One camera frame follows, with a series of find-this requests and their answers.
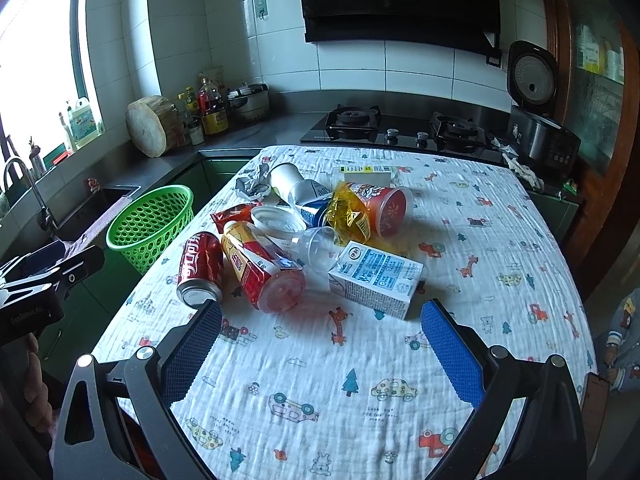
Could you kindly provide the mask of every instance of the basket rim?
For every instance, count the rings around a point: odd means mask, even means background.
[[[152,235],[149,235],[148,237],[143,238],[142,240],[139,240],[139,241],[134,242],[134,243],[129,244],[129,245],[116,245],[116,244],[114,244],[111,241],[111,234],[112,234],[111,229],[120,220],[120,217],[129,214],[129,212],[131,210],[133,210],[134,208],[137,208],[139,202],[142,202],[143,199],[145,199],[148,195],[157,193],[160,190],[163,190],[163,191],[174,190],[174,191],[185,192],[187,194],[187,197],[188,197],[187,203],[184,205],[184,207],[180,210],[180,212],[175,216],[175,218],[173,220],[171,220],[167,225],[165,225],[164,227],[162,227],[160,230],[156,231]],[[144,195],[139,196],[137,199],[135,199],[133,202],[131,202],[131,204],[126,206],[126,208],[124,208],[122,211],[120,211],[118,213],[118,215],[116,216],[116,218],[114,218],[111,221],[111,224],[109,225],[109,228],[107,229],[107,235],[106,235],[107,247],[110,248],[113,251],[116,251],[116,252],[130,251],[130,250],[133,250],[133,249],[140,248],[140,247],[148,244],[152,239],[158,238],[159,236],[164,235],[165,232],[167,232],[170,229],[172,229],[182,219],[182,217],[185,215],[187,209],[192,207],[192,206],[193,206],[193,191],[187,186],[182,186],[181,184],[171,184],[170,186],[162,186],[162,187],[158,187],[156,189],[152,189],[151,191],[147,191]]]

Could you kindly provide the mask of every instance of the range hood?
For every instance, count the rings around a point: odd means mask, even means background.
[[[302,10],[307,42],[413,41],[500,58],[500,0],[302,0]]]

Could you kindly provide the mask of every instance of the glass cabinet door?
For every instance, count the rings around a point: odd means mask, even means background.
[[[620,17],[608,0],[569,0],[573,70],[564,126],[580,137],[580,156],[603,175],[616,145],[624,87]]]

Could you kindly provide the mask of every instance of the white lid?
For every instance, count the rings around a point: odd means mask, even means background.
[[[291,240],[295,233],[306,229],[299,215],[279,207],[259,205],[251,209],[251,218],[258,229],[278,240]]]

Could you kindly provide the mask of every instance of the yellow plastic wrapper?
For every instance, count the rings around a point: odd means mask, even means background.
[[[344,182],[340,182],[335,188],[326,219],[337,233],[342,246],[351,240],[364,244],[371,238],[367,208]]]

